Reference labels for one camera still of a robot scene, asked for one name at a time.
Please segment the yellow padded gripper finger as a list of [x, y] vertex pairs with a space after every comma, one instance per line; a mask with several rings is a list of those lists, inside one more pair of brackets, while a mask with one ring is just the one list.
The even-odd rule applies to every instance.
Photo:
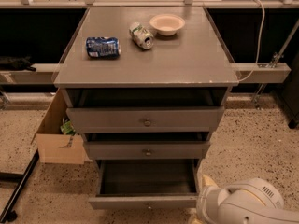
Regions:
[[202, 175], [202, 187], [204, 188], [208, 186], [217, 187], [218, 185], [210, 176]]

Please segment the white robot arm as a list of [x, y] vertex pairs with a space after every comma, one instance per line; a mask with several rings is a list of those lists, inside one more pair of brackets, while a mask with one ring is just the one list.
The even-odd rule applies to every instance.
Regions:
[[196, 214], [206, 224], [299, 224], [299, 213], [285, 210], [279, 191], [261, 178], [221, 188], [203, 175]]

